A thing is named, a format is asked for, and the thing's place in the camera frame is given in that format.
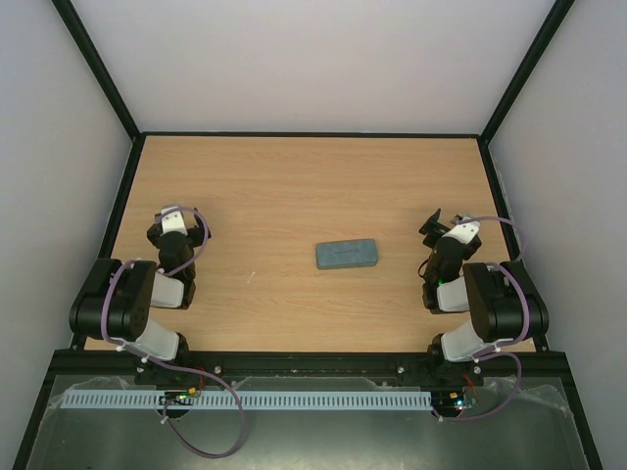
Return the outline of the grey glasses case green lining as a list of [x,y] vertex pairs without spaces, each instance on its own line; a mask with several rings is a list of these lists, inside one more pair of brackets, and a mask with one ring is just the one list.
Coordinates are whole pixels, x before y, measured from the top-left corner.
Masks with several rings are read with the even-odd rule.
[[361,268],[377,265],[379,256],[374,239],[323,242],[315,246],[319,270]]

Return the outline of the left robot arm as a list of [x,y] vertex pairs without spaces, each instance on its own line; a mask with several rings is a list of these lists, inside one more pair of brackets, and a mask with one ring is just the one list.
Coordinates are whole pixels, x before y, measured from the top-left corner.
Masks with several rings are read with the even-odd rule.
[[134,355],[141,371],[151,364],[177,379],[197,375],[199,384],[204,384],[209,374],[190,365],[185,336],[152,319],[150,311],[153,307],[191,307],[196,293],[196,259],[211,237],[208,222],[197,209],[161,209],[147,231],[159,259],[122,262],[98,258],[72,304],[72,331],[102,340],[119,353]]

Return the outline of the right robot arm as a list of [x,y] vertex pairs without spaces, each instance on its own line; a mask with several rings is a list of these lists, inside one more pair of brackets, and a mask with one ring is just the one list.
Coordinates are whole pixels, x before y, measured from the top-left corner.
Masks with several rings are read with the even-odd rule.
[[550,326],[541,294],[521,258],[472,262],[482,246],[481,223],[487,216],[456,216],[441,223],[440,210],[418,229],[430,249],[417,274],[423,281],[424,306],[433,314],[465,313],[460,327],[437,335],[427,349],[426,371],[438,385],[461,379],[464,365],[476,363],[528,339]]

